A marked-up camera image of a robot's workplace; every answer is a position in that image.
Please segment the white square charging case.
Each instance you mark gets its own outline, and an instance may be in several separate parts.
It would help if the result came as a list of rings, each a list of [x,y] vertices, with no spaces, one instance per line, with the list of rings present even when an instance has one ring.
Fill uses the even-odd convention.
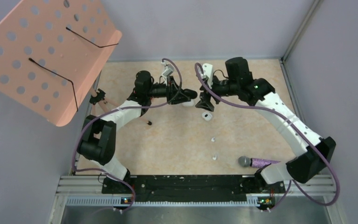
[[[205,120],[205,121],[210,121],[213,118],[213,115],[210,112],[203,112],[201,117]]]

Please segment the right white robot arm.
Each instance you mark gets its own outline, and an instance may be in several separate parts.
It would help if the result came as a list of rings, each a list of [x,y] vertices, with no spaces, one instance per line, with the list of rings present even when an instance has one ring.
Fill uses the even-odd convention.
[[[212,65],[195,63],[196,76],[210,98],[243,109],[256,110],[286,140],[295,157],[260,168],[255,173],[255,187],[268,192],[276,182],[294,180],[307,183],[328,168],[334,178],[330,161],[336,147],[331,137],[323,138],[305,125],[281,100],[275,88],[264,78],[253,78],[248,61],[235,57],[225,62],[228,77],[219,81],[213,76]]]

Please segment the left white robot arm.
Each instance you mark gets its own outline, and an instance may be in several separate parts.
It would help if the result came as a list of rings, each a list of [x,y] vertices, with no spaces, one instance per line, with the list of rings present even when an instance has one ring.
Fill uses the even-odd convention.
[[[82,135],[77,153],[97,164],[113,179],[113,187],[120,193],[131,187],[130,171],[115,156],[116,133],[130,121],[142,117],[151,106],[153,98],[165,98],[169,104],[181,104],[197,98],[196,91],[181,89],[172,76],[167,84],[154,82],[150,72],[142,70],[136,74],[134,88],[117,111],[97,119],[89,115],[84,124],[90,124]]]

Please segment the white oval charging case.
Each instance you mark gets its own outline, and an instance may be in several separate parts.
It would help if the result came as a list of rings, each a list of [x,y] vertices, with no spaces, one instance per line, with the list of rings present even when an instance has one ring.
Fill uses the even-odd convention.
[[[188,101],[188,102],[182,103],[182,106],[183,106],[183,107],[193,107],[194,105],[195,105],[195,102],[194,102],[193,99],[191,99],[191,100]]]

